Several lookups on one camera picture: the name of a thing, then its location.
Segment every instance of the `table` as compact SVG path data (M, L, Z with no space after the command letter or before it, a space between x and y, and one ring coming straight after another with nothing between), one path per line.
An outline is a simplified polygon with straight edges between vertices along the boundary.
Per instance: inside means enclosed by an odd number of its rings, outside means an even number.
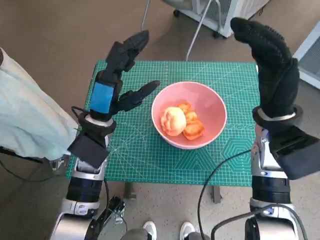
M94 79L106 63L99 60L89 86L88 109ZM123 73L122 93L138 90L143 84L160 80L161 85L143 104L114 119L117 128L109 145L106 168L108 181L203 185L212 170L224 159L252 147L255 123L252 109L259 105L258 75L254 63L137 61ZM179 81L195 81L214 89L224 100L227 124L222 134L206 147L182 150L166 143L151 120L151 105L158 92ZM71 177L75 158L67 171ZM251 185L250 155L226 163L209 182L212 186Z

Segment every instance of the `white sneaker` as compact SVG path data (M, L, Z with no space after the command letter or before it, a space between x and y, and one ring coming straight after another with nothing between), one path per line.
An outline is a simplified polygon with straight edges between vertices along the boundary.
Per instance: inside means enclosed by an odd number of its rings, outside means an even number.
M147 221L143 228L152 236L152 240L157 240L157 229L153 221Z
M195 232L195 227L188 221L184 222L180 229L180 240L184 240L190 233Z

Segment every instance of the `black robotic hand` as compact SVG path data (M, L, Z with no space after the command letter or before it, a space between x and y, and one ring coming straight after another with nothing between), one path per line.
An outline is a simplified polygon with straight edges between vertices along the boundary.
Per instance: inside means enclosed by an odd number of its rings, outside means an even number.
M300 77L284 38L269 26L238 17L231 28L237 41L251 47L258 65L260 108L270 118L293 114Z

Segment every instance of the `blue label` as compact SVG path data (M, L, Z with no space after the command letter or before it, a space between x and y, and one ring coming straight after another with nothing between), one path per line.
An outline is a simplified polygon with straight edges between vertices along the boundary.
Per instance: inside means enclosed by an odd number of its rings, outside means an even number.
M113 87L96 82L91 95L90 109L101 114L109 113L113 94Z

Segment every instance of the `orange food piece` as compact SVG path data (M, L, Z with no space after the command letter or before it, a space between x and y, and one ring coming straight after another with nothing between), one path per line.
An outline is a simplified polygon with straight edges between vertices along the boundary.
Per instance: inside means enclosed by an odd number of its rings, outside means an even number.
M180 108L184 114L193 111L191 104L188 102L181 103L177 107Z
M183 135L188 140L194 140L199 138L205 133L205 126L200 120L191 121L186 124L183 130Z
M186 119L186 127L183 130L183 135L188 140L194 140L199 138L205 133L205 126L198 118L198 115L193 110L190 103L185 102L178 105Z

